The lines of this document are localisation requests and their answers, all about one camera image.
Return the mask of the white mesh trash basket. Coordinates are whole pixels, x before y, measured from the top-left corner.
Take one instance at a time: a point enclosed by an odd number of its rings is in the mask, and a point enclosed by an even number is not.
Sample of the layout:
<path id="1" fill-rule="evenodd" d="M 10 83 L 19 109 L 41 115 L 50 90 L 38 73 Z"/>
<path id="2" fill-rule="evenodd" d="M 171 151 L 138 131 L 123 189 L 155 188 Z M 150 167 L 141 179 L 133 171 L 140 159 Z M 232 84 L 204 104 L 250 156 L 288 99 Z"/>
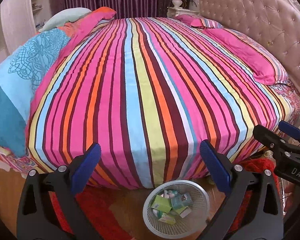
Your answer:
<path id="1" fill-rule="evenodd" d="M 174 180 L 154 189 L 143 205 L 143 221 L 155 235 L 181 239 L 202 230 L 210 211 L 207 192 L 189 180 Z"/>

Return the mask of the teal flat box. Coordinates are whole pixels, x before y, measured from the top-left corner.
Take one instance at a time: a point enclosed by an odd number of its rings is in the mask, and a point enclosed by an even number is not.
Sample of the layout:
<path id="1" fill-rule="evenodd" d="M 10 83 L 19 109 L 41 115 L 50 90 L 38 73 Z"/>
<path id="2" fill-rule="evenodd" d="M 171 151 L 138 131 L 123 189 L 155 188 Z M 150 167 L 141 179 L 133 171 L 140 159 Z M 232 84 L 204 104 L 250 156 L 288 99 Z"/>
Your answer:
<path id="1" fill-rule="evenodd" d="M 178 194 L 176 197 L 171 198 L 172 209 L 179 209 L 181 207 L 189 206 L 192 204 L 191 195 L 187 193 Z"/>

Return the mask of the lime green box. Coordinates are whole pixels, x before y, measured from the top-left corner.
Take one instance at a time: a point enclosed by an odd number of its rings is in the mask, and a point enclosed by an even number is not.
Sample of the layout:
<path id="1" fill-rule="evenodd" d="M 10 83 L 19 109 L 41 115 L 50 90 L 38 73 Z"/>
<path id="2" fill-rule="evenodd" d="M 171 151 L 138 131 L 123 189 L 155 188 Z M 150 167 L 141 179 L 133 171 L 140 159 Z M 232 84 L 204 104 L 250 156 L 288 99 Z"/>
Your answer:
<path id="1" fill-rule="evenodd" d="M 168 198 L 156 195 L 151 204 L 151 208 L 161 212 L 169 213 L 172 209 L 171 201 Z"/>

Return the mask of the pink near pillow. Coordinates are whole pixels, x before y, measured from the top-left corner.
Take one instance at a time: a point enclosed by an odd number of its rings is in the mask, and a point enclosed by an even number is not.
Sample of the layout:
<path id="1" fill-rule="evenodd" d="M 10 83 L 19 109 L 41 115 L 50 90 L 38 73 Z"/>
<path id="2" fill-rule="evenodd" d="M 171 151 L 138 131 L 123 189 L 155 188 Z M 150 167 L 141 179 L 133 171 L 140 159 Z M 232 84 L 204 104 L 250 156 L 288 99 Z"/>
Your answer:
<path id="1" fill-rule="evenodd" d="M 205 29 L 203 33 L 241 59 L 253 72 L 256 82 L 269 86 L 289 83 L 279 60 L 249 36 L 226 28 Z"/>

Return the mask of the colourful striped bed cover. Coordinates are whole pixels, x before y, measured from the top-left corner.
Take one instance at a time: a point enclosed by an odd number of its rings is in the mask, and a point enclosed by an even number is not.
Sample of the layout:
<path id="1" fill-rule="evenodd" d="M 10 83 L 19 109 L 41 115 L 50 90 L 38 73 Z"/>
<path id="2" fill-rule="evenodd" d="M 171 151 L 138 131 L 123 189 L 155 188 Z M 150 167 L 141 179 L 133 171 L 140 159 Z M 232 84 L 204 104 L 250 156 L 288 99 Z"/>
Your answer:
<path id="1" fill-rule="evenodd" d="M 170 18 L 100 22 L 69 42 L 36 90 L 27 150 L 38 172 L 70 164 L 92 143 L 101 160 L 91 183 L 153 188 L 206 174 L 199 145 L 231 161 L 260 149 L 256 125 L 294 122 L 300 95 L 263 85 L 225 46 Z"/>

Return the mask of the pink tufted headboard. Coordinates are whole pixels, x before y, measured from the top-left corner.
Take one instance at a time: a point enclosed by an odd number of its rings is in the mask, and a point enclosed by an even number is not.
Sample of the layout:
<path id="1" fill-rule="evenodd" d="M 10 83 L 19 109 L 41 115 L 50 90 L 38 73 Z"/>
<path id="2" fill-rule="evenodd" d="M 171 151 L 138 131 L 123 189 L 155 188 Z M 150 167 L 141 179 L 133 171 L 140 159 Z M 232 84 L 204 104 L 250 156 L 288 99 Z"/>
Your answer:
<path id="1" fill-rule="evenodd" d="M 264 46 L 281 62 L 300 93 L 300 4 L 297 0 L 199 0 L 199 12 Z"/>

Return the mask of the white door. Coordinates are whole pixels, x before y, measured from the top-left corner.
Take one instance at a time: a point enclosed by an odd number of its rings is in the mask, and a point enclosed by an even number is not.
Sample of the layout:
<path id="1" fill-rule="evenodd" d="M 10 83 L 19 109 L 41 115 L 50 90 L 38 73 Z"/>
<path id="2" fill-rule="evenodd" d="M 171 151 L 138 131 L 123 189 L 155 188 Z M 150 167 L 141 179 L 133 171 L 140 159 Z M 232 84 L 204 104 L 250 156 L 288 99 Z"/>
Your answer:
<path id="1" fill-rule="evenodd" d="M 0 19 L 9 54 L 36 35 L 31 0 L 3 0 Z"/>

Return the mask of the pink pillow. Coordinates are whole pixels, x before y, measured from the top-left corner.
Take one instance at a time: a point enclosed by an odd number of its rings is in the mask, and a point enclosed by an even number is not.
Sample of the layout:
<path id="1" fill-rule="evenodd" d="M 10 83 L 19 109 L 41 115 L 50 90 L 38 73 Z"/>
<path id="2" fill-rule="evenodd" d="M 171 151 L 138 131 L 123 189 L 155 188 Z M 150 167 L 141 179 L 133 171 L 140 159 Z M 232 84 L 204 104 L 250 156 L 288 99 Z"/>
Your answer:
<path id="1" fill-rule="evenodd" d="M 217 21 L 204 18 L 198 15 L 187 15 L 182 14 L 176 17 L 180 22 L 185 23 L 186 25 L 199 29 L 218 29 L 223 28 L 223 25 Z"/>
<path id="2" fill-rule="evenodd" d="M 205 29 L 203 33 L 241 59 L 253 72 L 256 82 L 269 86 L 289 83 L 279 60 L 249 36 L 226 28 Z"/>

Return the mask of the blue patterned quilt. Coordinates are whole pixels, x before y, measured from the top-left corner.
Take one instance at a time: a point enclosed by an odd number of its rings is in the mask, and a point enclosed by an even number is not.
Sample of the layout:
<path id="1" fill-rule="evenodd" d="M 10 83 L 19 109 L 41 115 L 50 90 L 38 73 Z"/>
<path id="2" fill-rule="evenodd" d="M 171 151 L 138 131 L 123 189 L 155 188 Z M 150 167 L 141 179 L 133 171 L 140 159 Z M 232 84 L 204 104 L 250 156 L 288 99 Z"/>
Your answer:
<path id="1" fill-rule="evenodd" d="M 0 64 L 0 146 L 18 158 L 26 153 L 25 127 L 35 91 L 69 41 L 54 28 L 30 38 Z"/>

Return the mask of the white flower vase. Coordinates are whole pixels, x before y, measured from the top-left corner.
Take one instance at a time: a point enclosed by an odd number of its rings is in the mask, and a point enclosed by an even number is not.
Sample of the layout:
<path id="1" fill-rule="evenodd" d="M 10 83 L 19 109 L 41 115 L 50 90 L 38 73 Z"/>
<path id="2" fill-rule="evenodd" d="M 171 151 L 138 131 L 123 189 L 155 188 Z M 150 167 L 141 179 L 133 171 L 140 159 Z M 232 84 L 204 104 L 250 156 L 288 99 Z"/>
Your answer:
<path id="1" fill-rule="evenodd" d="M 182 0 L 172 0 L 173 8 L 180 9 L 182 5 Z"/>

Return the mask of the red shaggy rug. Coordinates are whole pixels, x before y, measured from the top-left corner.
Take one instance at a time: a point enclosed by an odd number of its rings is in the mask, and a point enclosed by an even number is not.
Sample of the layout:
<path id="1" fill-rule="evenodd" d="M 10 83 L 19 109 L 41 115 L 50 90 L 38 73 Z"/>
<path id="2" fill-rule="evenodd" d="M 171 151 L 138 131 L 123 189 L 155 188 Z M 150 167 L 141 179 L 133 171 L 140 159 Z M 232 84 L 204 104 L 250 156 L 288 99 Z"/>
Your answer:
<path id="1" fill-rule="evenodd" d="M 248 158 L 240 163 L 247 171 L 262 172 L 265 169 L 274 171 L 274 159 Z M 224 194 L 211 185 L 210 177 L 195 179 L 205 189 L 210 198 L 210 214 L 206 220 L 207 224 L 219 209 Z M 87 219 L 99 232 L 103 239 L 164 239 L 150 232 L 145 226 L 142 218 L 143 204 L 152 190 L 113 190 L 105 187 L 86 186 L 84 191 L 76 196 L 76 200 Z M 247 205 L 250 202 L 251 193 L 245 194 L 239 214 L 230 227 L 229 232 L 243 225 L 243 217 L 248 214 Z M 50 193 L 53 208 L 63 230 L 72 233 L 55 193 Z"/>

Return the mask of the pink far pillow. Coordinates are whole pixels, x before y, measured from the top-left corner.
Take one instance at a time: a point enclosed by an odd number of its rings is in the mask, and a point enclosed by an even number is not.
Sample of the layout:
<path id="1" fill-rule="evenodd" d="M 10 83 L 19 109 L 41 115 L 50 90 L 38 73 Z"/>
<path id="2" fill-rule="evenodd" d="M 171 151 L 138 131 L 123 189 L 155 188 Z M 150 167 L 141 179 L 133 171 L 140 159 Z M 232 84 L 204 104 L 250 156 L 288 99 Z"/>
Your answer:
<path id="1" fill-rule="evenodd" d="M 182 14 L 176 17 L 180 22 L 185 23 L 186 25 L 199 29 L 218 29 L 223 28 L 223 25 L 217 21 L 204 18 L 198 15 L 187 15 Z"/>

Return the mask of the green teal long box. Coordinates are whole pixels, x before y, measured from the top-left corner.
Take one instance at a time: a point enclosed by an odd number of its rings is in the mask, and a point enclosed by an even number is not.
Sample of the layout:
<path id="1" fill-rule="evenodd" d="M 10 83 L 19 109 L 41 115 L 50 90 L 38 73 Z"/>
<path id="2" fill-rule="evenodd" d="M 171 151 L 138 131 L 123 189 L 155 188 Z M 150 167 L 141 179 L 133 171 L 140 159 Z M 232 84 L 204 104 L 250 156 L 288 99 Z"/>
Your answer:
<path id="1" fill-rule="evenodd" d="M 166 213 L 162 213 L 162 214 L 158 215 L 158 221 L 166 223 L 166 224 L 170 224 L 170 225 L 174 225 L 176 223 L 175 218 Z"/>

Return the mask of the pale green pillow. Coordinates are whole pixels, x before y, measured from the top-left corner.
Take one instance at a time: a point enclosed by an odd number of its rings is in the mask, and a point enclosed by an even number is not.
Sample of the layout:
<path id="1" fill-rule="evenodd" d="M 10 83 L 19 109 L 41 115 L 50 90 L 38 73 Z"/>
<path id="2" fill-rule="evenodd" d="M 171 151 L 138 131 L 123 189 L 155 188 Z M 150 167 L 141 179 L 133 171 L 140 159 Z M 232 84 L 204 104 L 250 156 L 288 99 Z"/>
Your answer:
<path id="1" fill-rule="evenodd" d="M 70 8 L 65 9 L 57 14 L 53 15 L 42 28 L 38 30 L 39 33 L 44 31 L 49 31 L 53 28 L 62 27 L 68 22 L 76 22 L 77 20 L 83 18 L 85 15 L 91 13 L 92 11 L 88 8 Z"/>

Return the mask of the green open box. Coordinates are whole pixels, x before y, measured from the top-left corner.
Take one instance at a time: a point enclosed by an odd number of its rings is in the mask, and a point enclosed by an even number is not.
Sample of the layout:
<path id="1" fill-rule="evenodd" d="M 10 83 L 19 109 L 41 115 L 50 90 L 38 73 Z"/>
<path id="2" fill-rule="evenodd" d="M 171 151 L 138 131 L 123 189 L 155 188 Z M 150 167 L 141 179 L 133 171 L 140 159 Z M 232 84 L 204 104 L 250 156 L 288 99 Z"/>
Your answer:
<path id="1" fill-rule="evenodd" d="M 173 211 L 181 218 L 187 217 L 192 212 L 192 210 L 189 206 L 181 207 L 181 208 L 175 209 Z"/>

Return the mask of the green floral box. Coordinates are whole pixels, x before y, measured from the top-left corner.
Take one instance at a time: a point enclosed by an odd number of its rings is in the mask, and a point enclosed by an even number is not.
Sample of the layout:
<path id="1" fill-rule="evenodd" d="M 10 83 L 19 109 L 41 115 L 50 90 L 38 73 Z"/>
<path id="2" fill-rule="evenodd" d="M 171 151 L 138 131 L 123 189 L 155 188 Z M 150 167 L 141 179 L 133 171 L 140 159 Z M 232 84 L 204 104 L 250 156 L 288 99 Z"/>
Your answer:
<path id="1" fill-rule="evenodd" d="M 171 198 L 176 197 L 178 194 L 179 194 L 179 192 L 176 190 L 164 190 L 163 194 L 161 196 L 166 199 L 171 199 Z"/>

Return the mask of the silver small box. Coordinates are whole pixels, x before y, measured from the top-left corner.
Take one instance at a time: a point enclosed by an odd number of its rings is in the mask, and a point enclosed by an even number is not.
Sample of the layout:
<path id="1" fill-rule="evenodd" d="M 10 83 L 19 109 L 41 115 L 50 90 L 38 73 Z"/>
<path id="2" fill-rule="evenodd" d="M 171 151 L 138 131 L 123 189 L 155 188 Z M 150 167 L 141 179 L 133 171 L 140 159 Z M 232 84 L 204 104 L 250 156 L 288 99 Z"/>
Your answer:
<path id="1" fill-rule="evenodd" d="M 157 217 L 158 219 L 160 219 L 162 217 L 163 212 L 156 210 L 156 209 L 152 209 L 153 214 L 155 215 L 155 217 Z"/>

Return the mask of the cream nightstand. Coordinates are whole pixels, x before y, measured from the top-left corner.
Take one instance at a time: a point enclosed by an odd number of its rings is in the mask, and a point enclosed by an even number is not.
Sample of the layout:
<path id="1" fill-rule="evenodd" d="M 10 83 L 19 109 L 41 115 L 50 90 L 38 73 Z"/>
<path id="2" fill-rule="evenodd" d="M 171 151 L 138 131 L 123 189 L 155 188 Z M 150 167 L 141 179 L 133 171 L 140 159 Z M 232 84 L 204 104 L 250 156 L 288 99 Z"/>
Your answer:
<path id="1" fill-rule="evenodd" d="M 167 9 L 167 17 L 169 18 L 175 18 L 179 15 L 199 15 L 198 11 L 189 10 L 189 9 L 183 9 L 183 8 L 174 8 L 174 7 L 168 7 Z"/>

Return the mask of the pink orange blanket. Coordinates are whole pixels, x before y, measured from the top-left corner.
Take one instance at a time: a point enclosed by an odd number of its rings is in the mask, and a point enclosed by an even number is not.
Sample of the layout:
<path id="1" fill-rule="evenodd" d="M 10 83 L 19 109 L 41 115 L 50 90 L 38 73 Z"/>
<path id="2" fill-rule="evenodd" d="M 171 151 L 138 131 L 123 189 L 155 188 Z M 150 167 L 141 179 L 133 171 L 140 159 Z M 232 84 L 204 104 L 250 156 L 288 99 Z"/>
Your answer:
<path id="1" fill-rule="evenodd" d="M 65 25 L 58 27 L 64 31 L 66 36 L 70 38 L 70 42 L 79 43 L 85 38 L 102 20 L 111 20 L 116 15 L 116 11 L 109 7 L 100 7 L 83 18 L 68 22 Z"/>

